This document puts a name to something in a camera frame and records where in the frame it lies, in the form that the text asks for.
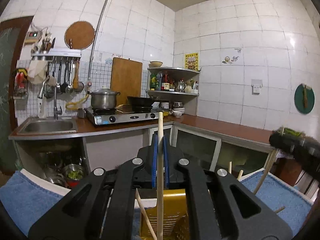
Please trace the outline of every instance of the wall pipe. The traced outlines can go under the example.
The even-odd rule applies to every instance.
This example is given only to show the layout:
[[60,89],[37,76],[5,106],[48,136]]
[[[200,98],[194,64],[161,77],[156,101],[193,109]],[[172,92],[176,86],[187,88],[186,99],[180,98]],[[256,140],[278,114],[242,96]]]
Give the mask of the wall pipe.
[[98,20],[97,28],[96,28],[96,31],[95,31],[95,33],[94,33],[94,39],[93,39],[93,43],[92,43],[90,60],[89,60],[88,80],[91,78],[91,68],[92,68],[92,61],[93,61],[94,49],[95,49],[95,47],[96,47],[97,35],[98,35],[98,31],[99,31],[99,28],[100,28],[102,16],[103,16],[104,11],[105,11],[105,9],[106,9],[107,3],[108,3],[108,0],[105,0],[105,1],[104,1],[104,4],[103,4],[103,7],[102,7],[102,10],[101,10],[101,13],[100,13],[99,20]]

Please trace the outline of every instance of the wooden stick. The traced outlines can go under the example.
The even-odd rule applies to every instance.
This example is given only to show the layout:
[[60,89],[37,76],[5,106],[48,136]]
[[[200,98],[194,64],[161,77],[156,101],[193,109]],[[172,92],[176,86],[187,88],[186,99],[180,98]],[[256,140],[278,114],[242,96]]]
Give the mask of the wooden stick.
[[228,172],[231,174],[231,169],[232,169],[232,162],[229,162],[229,168],[228,168]]
[[146,223],[147,223],[147,226],[148,226],[148,228],[149,228],[149,230],[150,230],[150,233],[151,233],[153,239],[154,239],[154,240],[157,240],[156,234],[155,234],[155,232],[153,231],[153,228],[152,228],[151,223],[150,223],[150,221],[149,221],[149,218],[148,218],[148,215],[147,215],[147,213],[146,213],[146,210],[144,209],[144,206],[143,206],[143,204],[142,204],[142,201],[141,201],[141,198],[140,198],[138,189],[136,189],[136,199],[137,199],[137,201],[138,201],[138,204],[139,204],[139,207],[140,207],[140,211],[141,211],[141,213],[142,213],[142,215],[143,215],[143,217],[144,217],[144,220],[145,220]]
[[158,155],[157,155],[157,238],[163,240],[163,113],[158,119]]
[[241,177],[242,177],[242,174],[243,174],[243,170],[241,170],[241,171],[239,172],[239,175],[238,175],[238,178],[237,178],[237,180],[240,180],[240,179],[241,179]]
[[266,166],[266,168],[265,168],[265,170],[264,170],[264,172],[263,172],[263,175],[262,175],[261,179],[259,180],[256,188],[254,189],[253,194],[256,195],[256,193],[258,192],[259,188],[261,187],[264,179],[267,177],[269,171],[271,170],[271,167],[272,167],[272,165],[273,165],[273,162],[274,162],[274,160],[275,160],[275,158],[276,158],[276,155],[277,155],[277,149],[274,149],[274,150],[272,151],[272,153],[271,153],[269,163],[268,163],[268,165]]
[[284,210],[285,209],[285,206],[281,207],[281,208],[278,208],[275,213],[278,214],[280,211]]

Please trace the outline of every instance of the blue cloth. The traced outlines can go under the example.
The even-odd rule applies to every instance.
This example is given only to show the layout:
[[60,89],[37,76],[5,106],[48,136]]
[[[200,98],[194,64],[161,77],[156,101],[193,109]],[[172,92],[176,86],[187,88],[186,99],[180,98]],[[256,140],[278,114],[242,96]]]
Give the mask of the blue cloth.
[[20,171],[0,187],[4,208],[26,236],[30,227],[62,197],[38,186]]
[[[259,171],[241,182],[252,192],[262,174],[263,171]],[[285,206],[285,209],[279,212],[278,216],[287,222],[294,236],[299,232],[311,209],[310,203],[270,175],[265,178],[256,196],[273,211]]]

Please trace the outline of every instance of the metal basin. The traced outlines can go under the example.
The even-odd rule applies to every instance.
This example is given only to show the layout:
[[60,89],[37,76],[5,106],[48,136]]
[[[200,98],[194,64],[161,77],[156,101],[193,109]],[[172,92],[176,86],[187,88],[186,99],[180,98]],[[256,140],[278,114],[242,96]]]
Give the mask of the metal basin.
[[70,117],[60,117],[58,120],[29,118],[18,134],[53,134],[76,132],[76,120]]

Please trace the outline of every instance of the stove knob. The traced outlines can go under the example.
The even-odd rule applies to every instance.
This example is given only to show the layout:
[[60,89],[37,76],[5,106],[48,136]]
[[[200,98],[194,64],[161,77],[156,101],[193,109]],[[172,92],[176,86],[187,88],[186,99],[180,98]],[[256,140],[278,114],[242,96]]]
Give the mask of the stove knob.
[[109,117],[109,121],[110,121],[110,122],[115,122],[115,121],[116,121],[116,118],[115,118],[114,116],[110,116],[110,117]]

